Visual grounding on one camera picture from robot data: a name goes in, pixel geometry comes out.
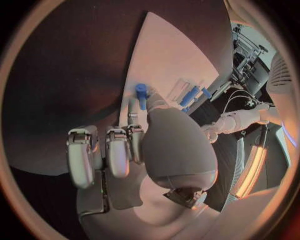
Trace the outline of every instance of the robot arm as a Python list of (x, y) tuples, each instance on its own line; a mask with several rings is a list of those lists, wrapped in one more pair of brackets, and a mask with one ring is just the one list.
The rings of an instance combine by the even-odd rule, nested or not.
[(248, 128), (251, 124), (268, 124), (272, 122), (280, 125), (281, 120), (276, 107), (270, 107), (263, 103), (251, 110), (237, 110), (221, 114), (220, 118), (210, 125), (202, 126), (206, 137), (210, 143), (218, 139), (218, 134), (231, 134)]

